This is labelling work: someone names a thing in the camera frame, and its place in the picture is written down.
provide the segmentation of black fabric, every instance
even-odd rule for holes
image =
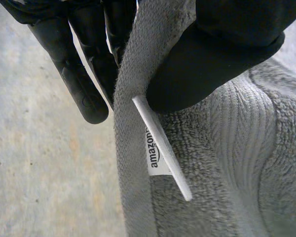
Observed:
[[[282,33],[267,47],[243,47],[190,25],[158,68],[147,100],[159,113],[188,108],[245,70],[265,61],[284,42]]]
[[[296,0],[196,0],[199,29],[237,45],[268,46],[296,19]]]
[[[275,54],[296,0],[197,0],[196,16],[150,81],[156,112],[188,108]]]

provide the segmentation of gray floor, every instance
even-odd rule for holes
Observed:
[[[296,22],[286,33],[275,57],[296,72]],[[112,112],[83,120],[46,52],[0,5],[0,237],[124,236],[112,126]]]

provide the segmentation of glove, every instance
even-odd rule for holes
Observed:
[[[87,74],[76,51],[69,22],[75,31],[85,58],[108,103],[113,94],[129,33],[136,14],[135,0],[68,0],[0,3],[30,30],[44,47],[86,121],[103,122],[108,107]],[[106,42],[106,24],[111,43]]]
[[[195,105],[275,54],[296,19],[296,1],[197,0],[196,17],[148,85],[158,113]]]

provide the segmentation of towel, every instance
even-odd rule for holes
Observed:
[[[150,176],[132,97],[195,20],[194,0],[142,1],[114,95],[117,166],[129,236],[296,236],[296,75],[274,59],[188,109],[159,115],[193,199]]]

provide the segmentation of glove finger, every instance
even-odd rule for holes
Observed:
[[[136,0],[105,0],[103,6],[111,50],[120,65],[137,11]]]
[[[108,108],[82,65],[67,18],[42,20],[29,28],[48,52],[85,120],[103,122]]]
[[[103,6],[100,1],[79,5],[70,11],[69,22],[78,36],[86,60],[103,94],[113,108],[118,68],[106,41]]]

